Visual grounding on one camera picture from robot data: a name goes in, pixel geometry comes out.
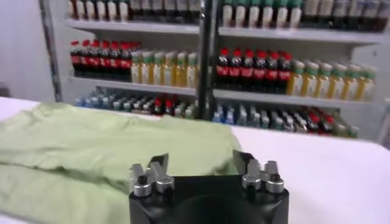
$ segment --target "red bottle cap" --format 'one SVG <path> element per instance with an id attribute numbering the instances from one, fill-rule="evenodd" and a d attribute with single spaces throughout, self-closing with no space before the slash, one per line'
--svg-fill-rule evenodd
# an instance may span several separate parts
<path id="1" fill-rule="evenodd" d="M 233 55 L 234 55 L 235 57 L 241 57 L 241 49 L 240 49 L 240 48 L 236 48 L 236 49 L 234 50 Z"/>
<path id="2" fill-rule="evenodd" d="M 226 47 L 224 47 L 224 48 L 222 48 L 221 49 L 221 55 L 227 55 L 227 54 L 229 54 L 229 51 L 227 50 L 227 48 Z"/>
<path id="3" fill-rule="evenodd" d="M 254 57 L 254 53 L 250 49 L 246 49 L 245 56 L 247 58 L 253 58 Z"/>
<path id="4" fill-rule="evenodd" d="M 257 57 L 266 58 L 266 53 L 264 51 L 257 50 Z"/>
<path id="5" fill-rule="evenodd" d="M 90 45 L 90 41 L 89 40 L 83 41 L 83 47 L 87 47 L 88 45 Z"/>

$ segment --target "beverage bottle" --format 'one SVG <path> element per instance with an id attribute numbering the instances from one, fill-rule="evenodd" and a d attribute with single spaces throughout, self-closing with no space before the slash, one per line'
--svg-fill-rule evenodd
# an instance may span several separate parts
<path id="1" fill-rule="evenodd" d="M 111 78 L 111 50 L 110 42 L 104 40 L 100 51 L 100 65 L 102 78 Z"/>
<path id="2" fill-rule="evenodd" d="M 257 92 L 265 92 L 265 75 L 266 75 L 266 53 L 257 51 L 257 57 L 253 60 L 253 89 Z"/>
<path id="3" fill-rule="evenodd" d="M 108 19 L 111 22 L 118 21 L 118 0 L 108 0 L 107 2 L 108 7 Z"/>
<path id="4" fill-rule="evenodd" d="M 361 72 L 361 76 L 364 78 L 360 79 L 356 100 L 371 101 L 374 98 L 376 74 L 377 70 L 375 68 L 364 68 L 364 71 Z"/>
<path id="5" fill-rule="evenodd" d="M 302 20 L 306 26 L 313 27 L 317 20 L 319 0 L 306 0 Z"/>
<path id="6" fill-rule="evenodd" d="M 107 20 L 107 0 L 97 0 L 97 18 L 100 21 Z"/>
<path id="7" fill-rule="evenodd" d="M 229 82 L 229 52 L 226 47 L 221 49 L 221 54 L 217 60 L 216 87 L 226 88 Z"/>
<path id="8" fill-rule="evenodd" d="M 318 27 L 329 28 L 334 3 L 334 0 L 321 0 L 318 11 Z"/>
<path id="9" fill-rule="evenodd" d="M 85 8 L 87 13 L 87 18 L 89 20 L 96 20 L 96 0 L 86 0 L 85 1 Z"/>
<path id="10" fill-rule="evenodd" d="M 119 14 L 121 22 L 128 22 L 130 20 L 129 0 L 119 0 Z"/>
<path id="11" fill-rule="evenodd" d="M 195 88 L 197 86 L 197 73 L 197 56 L 196 53 L 191 53 L 188 56 L 186 87 Z"/>
<path id="12" fill-rule="evenodd" d="M 164 64 L 164 82 L 166 86 L 174 86 L 176 84 L 175 76 L 175 53 L 169 52 L 165 55 Z"/>
<path id="13" fill-rule="evenodd" d="M 72 41 L 71 43 L 71 61 L 74 69 L 74 76 L 81 77 L 82 76 L 82 64 L 80 58 L 80 49 L 79 42 Z"/>
<path id="14" fill-rule="evenodd" d="M 121 43 L 122 54 L 121 54 L 121 78 L 123 81 L 131 82 L 131 66 L 132 66 L 132 53 L 130 46 L 126 42 Z"/>
<path id="15" fill-rule="evenodd" d="M 276 93 L 277 92 L 277 82 L 278 82 L 278 54 L 275 52 L 270 52 L 266 60 L 266 75 L 264 79 L 264 87 L 267 93 Z"/>
<path id="16" fill-rule="evenodd" d="M 287 23 L 287 2 L 288 0 L 279 0 L 279 9 L 277 11 L 276 28 L 284 28 Z"/>
<path id="17" fill-rule="evenodd" d="M 355 100 L 358 92 L 358 75 L 361 68 L 357 65 L 349 65 L 346 78 L 344 79 L 344 88 L 342 90 L 341 99 Z"/>
<path id="18" fill-rule="evenodd" d="M 225 0 L 222 8 L 222 26 L 230 27 L 232 25 L 233 7 L 232 0 Z"/>
<path id="19" fill-rule="evenodd" d="M 229 67 L 229 88 L 239 89 L 241 79 L 241 50 L 237 48 L 233 52 L 233 57 L 230 59 Z"/>
<path id="20" fill-rule="evenodd" d="M 379 0 L 367 0 L 366 7 L 363 10 L 363 22 L 361 28 L 365 31 L 371 31 L 374 29 L 375 20 L 378 16 L 380 1 Z"/>
<path id="21" fill-rule="evenodd" d="M 76 0 L 68 0 L 68 17 L 71 19 L 77 19 Z"/>
<path id="22" fill-rule="evenodd" d="M 163 59 L 164 53 L 158 52 L 154 55 L 154 67 L 153 67 L 153 76 L 154 76 L 154 85 L 163 85 Z"/>
<path id="23" fill-rule="evenodd" d="M 344 21 L 347 17 L 347 9 L 349 0 L 335 0 L 332 13 L 332 28 L 333 29 L 344 29 Z"/>
<path id="24" fill-rule="evenodd" d="M 186 52 L 181 52 L 177 55 L 176 86 L 179 87 L 184 87 L 187 83 L 186 58 L 187 58 Z"/>
<path id="25" fill-rule="evenodd" d="M 243 70 L 242 70 L 242 88 L 247 91 L 253 90 L 254 84 L 254 53 L 247 49 L 243 61 Z"/>
<path id="26" fill-rule="evenodd" d="M 121 80 L 121 50 L 117 41 L 111 43 L 110 58 L 112 79 Z"/>
<path id="27" fill-rule="evenodd" d="M 291 55 L 284 53 L 283 59 L 280 61 L 278 66 L 278 93 L 286 94 L 291 77 Z"/>
<path id="28" fill-rule="evenodd" d="M 236 8 L 236 18 L 235 25 L 236 27 L 244 27 L 246 15 L 246 0 L 238 0 L 238 5 Z"/>
<path id="29" fill-rule="evenodd" d="M 290 28 L 298 28 L 300 23 L 300 17 L 302 16 L 302 10 L 300 9 L 300 5 L 302 4 L 302 0 L 293 0 L 292 1 L 292 9 L 290 16 Z"/>
<path id="30" fill-rule="evenodd" d="M 363 15 L 364 3 L 365 0 L 351 0 L 347 17 L 347 29 L 359 29 L 359 21 Z"/>
<path id="31" fill-rule="evenodd" d="M 271 26 L 272 15 L 274 14 L 274 9 L 272 5 L 274 4 L 274 0 L 265 0 L 263 7 L 263 19 L 261 20 L 261 27 L 268 29 Z"/>
<path id="32" fill-rule="evenodd" d="M 301 96 L 314 97 L 317 86 L 318 64 L 308 61 L 306 71 L 303 76 Z"/>
<path id="33" fill-rule="evenodd" d="M 314 94 L 318 98 L 327 98 L 330 86 L 330 73 L 332 71 L 332 65 L 328 63 L 321 63 L 319 69 L 319 76 L 317 78 L 317 87 Z"/>
<path id="34" fill-rule="evenodd" d="M 260 7 L 261 0 L 251 0 L 248 19 L 249 28 L 257 28 L 259 22 L 258 19 L 262 17 Z"/>
<path id="35" fill-rule="evenodd" d="M 142 72 L 141 72 L 141 53 L 139 51 L 132 52 L 132 82 L 133 83 L 142 83 Z"/>
<path id="36" fill-rule="evenodd" d="M 82 49 L 80 50 L 80 60 L 81 60 L 81 66 L 82 66 L 82 77 L 88 77 L 90 76 L 90 66 L 88 64 L 89 61 L 89 55 L 88 55 L 88 48 L 90 47 L 90 41 L 84 40 L 82 43 Z"/>
<path id="37" fill-rule="evenodd" d="M 85 0 L 77 0 L 76 9 L 78 19 L 87 19 L 87 13 L 85 11 Z"/>
<path id="38" fill-rule="evenodd" d="M 386 28 L 390 15 L 390 1 L 382 0 L 379 7 L 377 19 L 375 21 L 375 31 L 382 32 Z"/>
<path id="39" fill-rule="evenodd" d="M 344 77 L 347 67 L 341 64 L 334 64 L 330 77 L 330 86 L 328 92 L 329 99 L 341 99 L 342 90 L 344 89 Z"/>
<path id="40" fill-rule="evenodd" d="M 130 0 L 130 8 L 132 9 L 133 19 L 139 20 L 143 15 L 141 0 Z"/>

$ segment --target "plastic bottle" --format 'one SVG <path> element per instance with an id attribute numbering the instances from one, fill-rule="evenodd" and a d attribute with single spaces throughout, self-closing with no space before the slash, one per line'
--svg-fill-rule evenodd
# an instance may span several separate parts
<path id="1" fill-rule="evenodd" d="M 361 68 L 357 65 L 350 65 L 347 70 L 346 78 L 344 79 L 344 88 L 342 90 L 342 100 L 355 100 L 358 92 L 358 75 Z"/>
<path id="2" fill-rule="evenodd" d="M 332 72 L 332 65 L 328 63 L 321 63 L 319 75 L 317 78 L 317 87 L 314 97 L 327 98 L 330 86 L 330 73 Z"/>
<path id="3" fill-rule="evenodd" d="M 356 100 L 369 102 L 374 98 L 375 76 L 377 75 L 377 70 L 373 67 L 366 67 L 363 75 L 365 75 L 365 79 L 363 79 L 359 85 Z"/>
<path id="4" fill-rule="evenodd" d="M 302 16 L 302 10 L 300 9 L 300 5 L 302 4 L 302 0 L 293 0 L 292 1 L 292 9 L 290 16 L 290 28 L 298 28 L 300 23 L 300 17 Z"/>
<path id="5" fill-rule="evenodd" d="M 271 27 L 272 15 L 274 14 L 274 9 L 272 8 L 273 4 L 274 0 L 265 0 L 263 8 L 263 18 L 261 20 L 261 27 L 264 29 L 268 29 Z"/>
<path id="6" fill-rule="evenodd" d="M 196 88 L 197 86 L 197 54 L 191 53 L 188 56 L 188 67 L 187 67 L 187 83 L 186 87 Z"/>
<path id="7" fill-rule="evenodd" d="M 301 61 L 294 62 L 294 71 L 292 78 L 288 83 L 287 94 L 293 96 L 300 96 L 303 85 L 303 71 L 305 70 L 305 64 Z"/>
<path id="8" fill-rule="evenodd" d="M 284 28 L 287 23 L 287 2 L 288 0 L 279 0 L 279 9 L 277 11 L 276 28 Z"/>
<path id="9" fill-rule="evenodd" d="M 184 87 L 187 83 L 187 53 L 181 52 L 177 55 L 176 86 Z"/>
<path id="10" fill-rule="evenodd" d="M 301 96 L 314 97 L 317 86 L 318 65 L 313 62 L 306 63 L 306 71 L 303 76 Z"/>
<path id="11" fill-rule="evenodd" d="M 342 90 L 344 89 L 344 77 L 346 76 L 347 67 L 341 64 L 334 64 L 330 77 L 330 86 L 328 92 L 329 99 L 341 99 Z"/>
<path id="12" fill-rule="evenodd" d="M 334 3 L 334 0 L 321 0 L 318 11 L 318 27 L 329 28 Z"/>

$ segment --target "cola bottle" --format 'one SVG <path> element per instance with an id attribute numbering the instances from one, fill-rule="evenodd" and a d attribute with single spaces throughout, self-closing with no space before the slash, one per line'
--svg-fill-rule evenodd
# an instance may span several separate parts
<path id="1" fill-rule="evenodd" d="M 217 60 L 216 68 L 216 87 L 226 88 L 229 79 L 229 52 L 226 47 L 222 48 L 221 54 Z"/>
<path id="2" fill-rule="evenodd" d="M 122 54 L 121 54 L 121 78 L 123 81 L 131 81 L 130 68 L 132 66 L 132 54 L 130 50 L 130 44 L 126 42 L 121 43 Z"/>
<path id="3" fill-rule="evenodd" d="M 229 88 L 240 89 L 241 85 L 241 49 L 236 48 L 229 63 Z"/>
<path id="4" fill-rule="evenodd" d="M 265 75 L 266 75 L 266 53 L 264 51 L 257 51 L 257 57 L 253 64 L 253 89 L 256 92 L 263 93 L 265 88 Z"/>
<path id="5" fill-rule="evenodd" d="M 121 50 L 117 41 L 111 43 L 110 59 L 112 79 L 121 80 Z"/>
<path id="6" fill-rule="evenodd" d="M 270 52 L 266 59 L 266 76 L 264 79 L 264 87 L 267 93 L 277 92 L 277 78 L 278 78 L 278 54 Z"/>
<path id="7" fill-rule="evenodd" d="M 102 49 L 100 51 L 100 65 L 101 65 L 101 76 L 104 79 L 111 78 L 111 58 L 110 58 L 110 42 L 107 40 L 103 41 Z"/>
<path id="8" fill-rule="evenodd" d="M 81 77 L 82 76 L 82 64 L 80 58 L 80 48 L 78 41 L 72 41 L 71 47 L 71 61 L 74 69 L 74 76 Z"/>
<path id="9" fill-rule="evenodd" d="M 88 48 L 90 46 L 89 40 L 84 40 L 82 43 L 82 49 L 80 50 L 80 60 L 81 60 L 81 67 L 82 67 L 82 73 L 80 74 L 81 77 L 89 77 L 90 76 L 90 67 L 88 65 Z"/>
<path id="10" fill-rule="evenodd" d="M 245 52 L 245 57 L 243 61 L 243 68 L 242 68 L 242 82 L 241 86 L 243 90 L 251 91 L 253 90 L 253 74 L 254 74 L 254 68 L 253 68 L 253 62 L 254 62 L 254 53 L 247 49 Z"/>

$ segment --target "red label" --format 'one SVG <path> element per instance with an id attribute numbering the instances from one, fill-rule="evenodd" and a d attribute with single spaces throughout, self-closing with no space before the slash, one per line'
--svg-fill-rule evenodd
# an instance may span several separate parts
<path id="1" fill-rule="evenodd" d="M 264 76 L 266 75 L 266 70 L 265 70 L 265 68 L 263 68 L 263 69 L 254 69 L 253 70 L 253 74 L 254 74 L 256 79 L 263 79 Z"/>
<path id="2" fill-rule="evenodd" d="M 81 58 L 80 56 L 72 56 L 72 64 L 80 64 L 81 63 Z"/>
<path id="3" fill-rule="evenodd" d="M 278 78 L 278 71 L 276 71 L 276 70 L 267 70 L 266 78 L 267 79 L 271 79 L 271 80 L 277 79 Z"/>
<path id="4" fill-rule="evenodd" d="M 122 68 L 130 68 L 132 66 L 131 60 L 121 60 L 121 67 Z"/>
<path id="5" fill-rule="evenodd" d="M 229 74 L 229 68 L 228 67 L 217 66 L 217 74 L 218 75 L 228 75 Z"/>
<path id="6" fill-rule="evenodd" d="M 120 59 L 111 59 L 111 67 L 113 67 L 113 68 L 121 67 L 121 60 Z"/>
<path id="7" fill-rule="evenodd" d="M 254 70 L 251 68 L 243 68 L 242 75 L 244 77 L 251 77 L 254 74 Z"/>
<path id="8" fill-rule="evenodd" d="M 241 68 L 229 68 L 230 76 L 234 76 L 234 77 L 239 76 L 240 72 L 241 72 Z"/>
<path id="9" fill-rule="evenodd" d="M 279 72 L 279 79 L 280 80 L 289 80 L 291 73 L 289 71 L 280 71 Z"/>

